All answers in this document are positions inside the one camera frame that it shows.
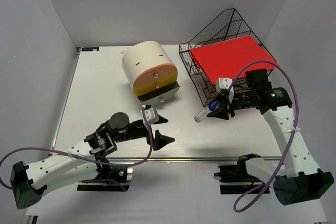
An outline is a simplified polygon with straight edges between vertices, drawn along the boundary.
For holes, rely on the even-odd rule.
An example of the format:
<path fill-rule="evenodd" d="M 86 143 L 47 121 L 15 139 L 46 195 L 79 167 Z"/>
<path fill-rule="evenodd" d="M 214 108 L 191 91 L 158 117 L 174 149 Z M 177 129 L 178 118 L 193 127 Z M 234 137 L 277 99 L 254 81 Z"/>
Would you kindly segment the small blue-capped glue bottle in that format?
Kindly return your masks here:
<path fill-rule="evenodd" d="M 219 105 L 220 105 L 219 101 L 210 103 L 194 116 L 194 120 L 197 123 L 203 121 L 207 117 L 207 115 L 216 110 L 219 107 Z"/>

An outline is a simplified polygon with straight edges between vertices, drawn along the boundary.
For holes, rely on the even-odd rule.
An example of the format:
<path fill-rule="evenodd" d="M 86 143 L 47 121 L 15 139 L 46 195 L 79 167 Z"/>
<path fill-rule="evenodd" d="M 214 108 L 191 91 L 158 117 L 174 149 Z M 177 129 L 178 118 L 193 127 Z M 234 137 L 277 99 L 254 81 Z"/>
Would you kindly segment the red paper folder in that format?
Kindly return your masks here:
<path fill-rule="evenodd" d="M 247 64 L 276 60 L 252 36 L 242 36 L 190 50 L 191 56 L 212 84 L 218 78 L 234 79 Z"/>

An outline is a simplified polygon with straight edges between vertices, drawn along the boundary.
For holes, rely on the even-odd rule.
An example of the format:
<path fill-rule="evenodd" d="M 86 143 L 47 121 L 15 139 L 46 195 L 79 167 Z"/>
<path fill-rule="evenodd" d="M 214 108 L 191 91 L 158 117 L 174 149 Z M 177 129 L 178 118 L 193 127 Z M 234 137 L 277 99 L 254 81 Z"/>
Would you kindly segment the cream round drawer box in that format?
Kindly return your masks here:
<path fill-rule="evenodd" d="M 180 88 L 177 67 L 156 41 L 130 47 L 122 57 L 122 69 L 141 105 L 163 103 Z"/>

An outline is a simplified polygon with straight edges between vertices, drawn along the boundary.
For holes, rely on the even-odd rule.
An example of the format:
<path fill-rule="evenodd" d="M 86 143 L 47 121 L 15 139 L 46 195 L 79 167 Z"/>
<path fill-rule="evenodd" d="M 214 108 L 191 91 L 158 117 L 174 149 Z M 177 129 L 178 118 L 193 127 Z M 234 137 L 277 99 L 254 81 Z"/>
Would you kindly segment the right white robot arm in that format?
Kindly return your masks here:
<path fill-rule="evenodd" d="M 284 88 L 274 88 L 268 80 L 266 69 L 246 72 L 247 90 L 235 94 L 233 80 L 219 78 L 216 81 L 217 98 L 211 104 L 209 118 L 229 119 L 236 110 L 255 108 L 269 125 L 281 159 L 272 168 L 257 154 L 240 156 L 235 170 L 224 172 L 225 181 L 250 181 L 256 178 L 261 185 L 250 191 L 262 194 L 272 188 L 282 205 L 315 200 L 332 186 L 331 172 L 324 172 L 312 157 L 302 137 L 298 124 L 297 101 L 292 101 Z"/>

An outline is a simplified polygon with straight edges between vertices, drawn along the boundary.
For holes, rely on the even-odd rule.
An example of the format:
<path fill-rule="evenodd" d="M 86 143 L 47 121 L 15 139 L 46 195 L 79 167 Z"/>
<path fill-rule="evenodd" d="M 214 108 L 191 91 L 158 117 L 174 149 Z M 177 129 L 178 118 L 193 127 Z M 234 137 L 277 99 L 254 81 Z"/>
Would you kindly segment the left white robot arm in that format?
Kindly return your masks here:
<path fill-rule="evenodd" d="M 117 150 L 117 143 L 144 138 L 150 151 L 158 151 L 173 143 L 174 138 L 159 131 L 153 132 L 153 124 L 168 120 L 153 108 L 141 111 L 141 119 L 130 122 L 127 114 L 115 113 L 95 132 L 66 151 L 38 162 L 13 165 L 10 184 L 17 209 L 26 209 L 38 203 L 48 193 L 77 182 L 120 186 L 128 182 L 130 164 L 112 164 L 107 156 Z"/>

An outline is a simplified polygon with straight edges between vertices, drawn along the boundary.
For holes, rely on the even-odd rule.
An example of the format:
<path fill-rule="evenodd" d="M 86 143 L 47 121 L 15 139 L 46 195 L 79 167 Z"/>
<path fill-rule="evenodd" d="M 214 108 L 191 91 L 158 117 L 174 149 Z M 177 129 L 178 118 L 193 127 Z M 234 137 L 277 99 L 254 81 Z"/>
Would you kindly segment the blue label sticker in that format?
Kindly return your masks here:
<path fill-rule="evenodd" d="M 99 51 L 99 47 L 82 47 L 81 51 Z"/>

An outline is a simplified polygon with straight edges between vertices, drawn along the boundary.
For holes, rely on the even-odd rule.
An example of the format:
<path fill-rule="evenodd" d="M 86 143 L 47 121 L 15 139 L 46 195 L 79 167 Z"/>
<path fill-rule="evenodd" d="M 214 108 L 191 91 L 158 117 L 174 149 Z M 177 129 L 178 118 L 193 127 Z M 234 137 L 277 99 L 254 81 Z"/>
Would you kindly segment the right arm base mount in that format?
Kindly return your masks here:
<path fill-rule="evenodd" d="M 258 194 L 259 185 L 266 183 L 274 170 L 274 165 L 261 156 L 246 154 L 235 165 L 219 165 L 214 177 L 219 179 L 222 195 L 241 195 L 251 189 L 252 194 Z"/>

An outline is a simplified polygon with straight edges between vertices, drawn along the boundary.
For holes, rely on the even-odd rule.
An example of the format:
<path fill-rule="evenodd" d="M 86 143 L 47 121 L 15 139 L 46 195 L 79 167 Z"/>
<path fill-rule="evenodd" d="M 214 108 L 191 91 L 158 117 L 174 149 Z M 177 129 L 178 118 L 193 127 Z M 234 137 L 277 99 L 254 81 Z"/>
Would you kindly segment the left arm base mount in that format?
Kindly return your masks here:
<path fill-rule="evenodd" d="M 126 192 L 132 179 L 132 166 L 97 164 L 97 176 L 77 185 L 77 191 Z"/>

